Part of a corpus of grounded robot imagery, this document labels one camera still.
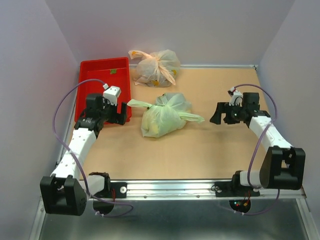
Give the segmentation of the red plastic tray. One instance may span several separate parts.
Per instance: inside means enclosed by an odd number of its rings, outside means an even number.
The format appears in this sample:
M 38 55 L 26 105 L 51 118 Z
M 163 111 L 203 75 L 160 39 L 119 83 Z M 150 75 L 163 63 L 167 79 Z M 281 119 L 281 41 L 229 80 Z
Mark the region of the red plastic tray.
M 98 79 L 108 86 L 119 87 L 121 93 L 118 97 L 117 112 L 121 112 L 121 103 L 131 100 L 131 78 L 129 59 L 127 57 L 85 60 L 80 63 L 78 81 Z M 88 94 L 102 94 L 104 89 L 97 81 L 84 83 L 77 88 L 75 116 L 77 120 L 86 106 Z

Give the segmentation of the green avocado print plastic bag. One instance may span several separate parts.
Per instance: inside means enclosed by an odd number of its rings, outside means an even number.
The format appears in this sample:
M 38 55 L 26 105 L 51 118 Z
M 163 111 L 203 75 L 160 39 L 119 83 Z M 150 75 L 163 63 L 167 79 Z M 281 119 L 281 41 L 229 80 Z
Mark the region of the green avocado print plastic bag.
M 153 104 L 131 99 L 127 105 L 145 108 L 140 127 L 143 137 L 160 138 L 182 129 L 188 122 L 205 121 L 202 116 L 192 113 L 192 104 L 182 93 L 164 93 Z

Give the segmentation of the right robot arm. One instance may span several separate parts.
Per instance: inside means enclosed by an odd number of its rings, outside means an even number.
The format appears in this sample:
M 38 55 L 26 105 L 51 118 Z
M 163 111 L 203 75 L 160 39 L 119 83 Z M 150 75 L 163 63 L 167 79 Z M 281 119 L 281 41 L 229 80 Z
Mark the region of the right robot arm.
M 248 187 L 299 190 L 302 187 L 306 153 L 293 147 L 273 124 L 269 113 L 260 109 L 260 95 L 233 89 L 228 102 L 218 102 L 210 122 L 228 125 L 243 122 L 258 137 L 266 154 L 259 171 L 238 171 L 230 182 L 231 192 L 242 195 Z

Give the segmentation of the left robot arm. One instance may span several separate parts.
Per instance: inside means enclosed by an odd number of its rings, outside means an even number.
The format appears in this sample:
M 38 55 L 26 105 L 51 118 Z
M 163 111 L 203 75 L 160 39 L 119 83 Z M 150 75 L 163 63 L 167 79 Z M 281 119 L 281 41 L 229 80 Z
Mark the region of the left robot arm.
M 62 160 L 51 173 L 40 181 L 40 191 L 46 213 L 80 216 L 84 213 L 91 196 L 115 197 L 108 173 L 92 172 L 85 176 L 83 165 L 105 123 L 124 125 L 127 119 L 127 105 L 118 97 L 121 91 L 111 87 L 103 93 L 88 94 L 85 108 L 77 119 L 69 144 Z

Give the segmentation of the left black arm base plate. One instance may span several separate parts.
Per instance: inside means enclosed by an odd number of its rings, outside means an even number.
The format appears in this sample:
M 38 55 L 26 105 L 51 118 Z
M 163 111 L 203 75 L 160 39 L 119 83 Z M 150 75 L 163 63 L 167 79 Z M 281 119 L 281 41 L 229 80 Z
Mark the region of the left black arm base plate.
M 104 189 L 96 193 L 95 196 L 98 198 L 125 199 L 127 197 L 127 190 L 127 182 L 111 182 L 109 190 Z

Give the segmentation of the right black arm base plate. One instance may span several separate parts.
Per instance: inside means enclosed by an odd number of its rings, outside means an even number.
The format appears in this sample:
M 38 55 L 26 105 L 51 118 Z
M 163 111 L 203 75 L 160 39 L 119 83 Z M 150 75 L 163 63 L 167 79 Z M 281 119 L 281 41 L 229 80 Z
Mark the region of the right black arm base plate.
M 260 192 L 254 191 L 250 186 L 242 186 L 231 181 L 216 181 L 211 190 L 215 192 L 218 198 L 230 197 L 259 197 Z

